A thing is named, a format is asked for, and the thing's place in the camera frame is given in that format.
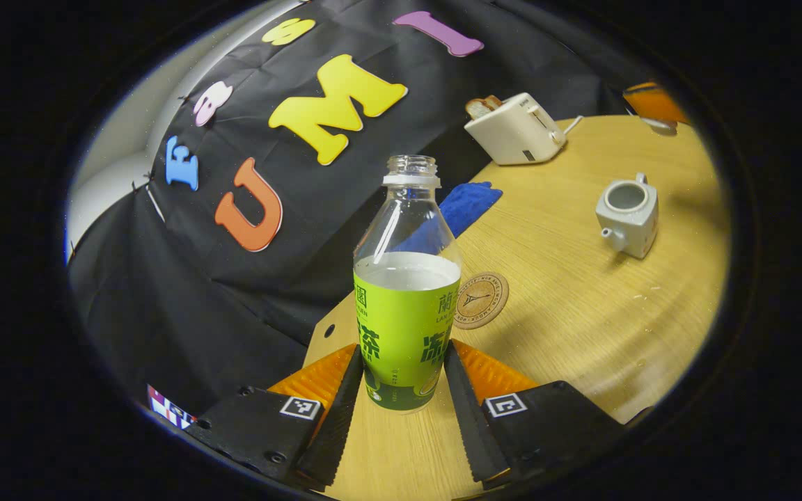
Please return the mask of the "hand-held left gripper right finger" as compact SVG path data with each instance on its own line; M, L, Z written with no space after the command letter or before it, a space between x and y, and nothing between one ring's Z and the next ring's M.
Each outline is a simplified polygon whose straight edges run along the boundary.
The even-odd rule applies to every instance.
M624 433L566 381L538 385L459 340L443 368L472 479L485 486L559 477Z

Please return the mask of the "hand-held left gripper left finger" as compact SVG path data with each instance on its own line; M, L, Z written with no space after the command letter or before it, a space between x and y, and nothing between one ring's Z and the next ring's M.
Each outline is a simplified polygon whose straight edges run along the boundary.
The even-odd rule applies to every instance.
M348 344L269 389L239 388L185 431L274 481L325 488L343 458L362 377L360 346Z

